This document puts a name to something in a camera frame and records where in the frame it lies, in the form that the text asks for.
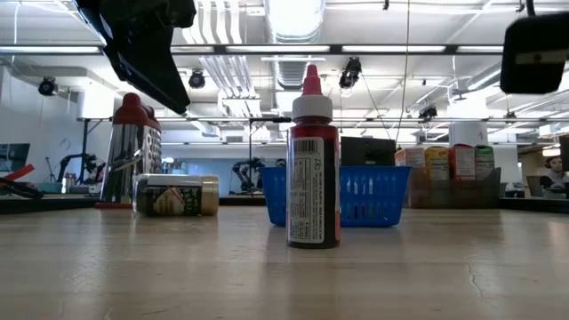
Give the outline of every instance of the wooden table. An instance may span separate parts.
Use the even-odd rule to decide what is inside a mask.
[[[290,249],[262,207],[217,219],[0,216],[0,319],[564,319],[569,216],[404,212]]]

